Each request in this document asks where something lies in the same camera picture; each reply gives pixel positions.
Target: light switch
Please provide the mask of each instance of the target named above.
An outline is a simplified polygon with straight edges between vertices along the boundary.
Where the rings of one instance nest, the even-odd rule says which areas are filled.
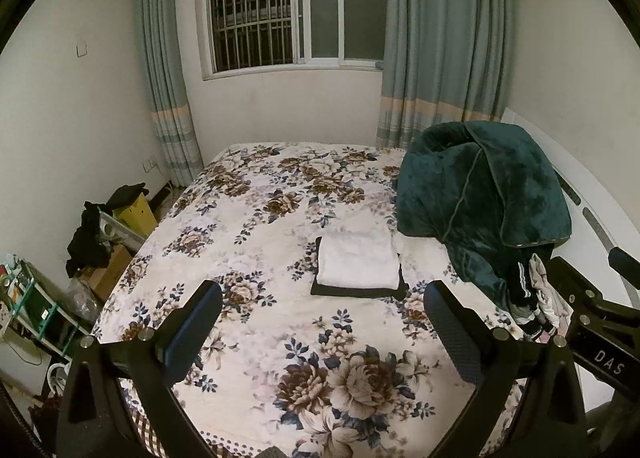
[[[81,39],[78,41],[78,44],[76,44],[76,53],[78,54],[78,57],[86,55],[86,43],[84,40]]]

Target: clothing pile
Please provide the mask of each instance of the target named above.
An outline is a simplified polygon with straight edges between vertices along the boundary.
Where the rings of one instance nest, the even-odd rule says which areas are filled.
[[[458,276],[509,311],[532,339],[553,333],[568,305],[544,262],[571,235],[549,160],[513,124],[447,122],[409,147],[398,176],[398,231],[435,237]]]
[[[145,196],[149,194],[144,182],[119,187],[105,204],[84,202],[81,224],[66,248],[69,259],[66,261],[65,269],[69,278],[75,276],[78,270],[86,266],[93,268],[108,266],[111,257],[111,244],[100,238],[100,211],[111,215],[113,210],[127,207],[135,202],[140,193]]]
[[[404,298],[408,287],[391,232],[367,217],[356,215],[339,227],[327,227],[316,239],[318,274],[312,295]]]

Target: curtain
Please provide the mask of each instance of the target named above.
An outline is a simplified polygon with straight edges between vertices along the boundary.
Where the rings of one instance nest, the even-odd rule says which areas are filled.
[[[406,147],[432,124],[500,120],[512,0],[388,0],[379,147]]]
[[[134,0],[134,6],[153,124],[172,182],[187,186],[203,164],[182,76],[175,0]]]

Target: window bars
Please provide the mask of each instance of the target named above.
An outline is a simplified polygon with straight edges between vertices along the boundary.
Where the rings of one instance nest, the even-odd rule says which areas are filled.
[[[291,0],[211,0],[214,71],[293,63]]]

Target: white wall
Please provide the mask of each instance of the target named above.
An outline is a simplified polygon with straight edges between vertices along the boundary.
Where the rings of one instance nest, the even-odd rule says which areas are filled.
[[[559,142],[640,228],[640,48],[607,0],[516,0],[508,106]]]
[[[176,0],[182,70],[205,162],[235,142],[373,145],[382,73],[286,70],[203,81],[195,0]]]
[[[0,55],[0,252],[65,288],[84,202],[166,181],[142,167],[162,159],[152,128],[132,0],[36,0]]]

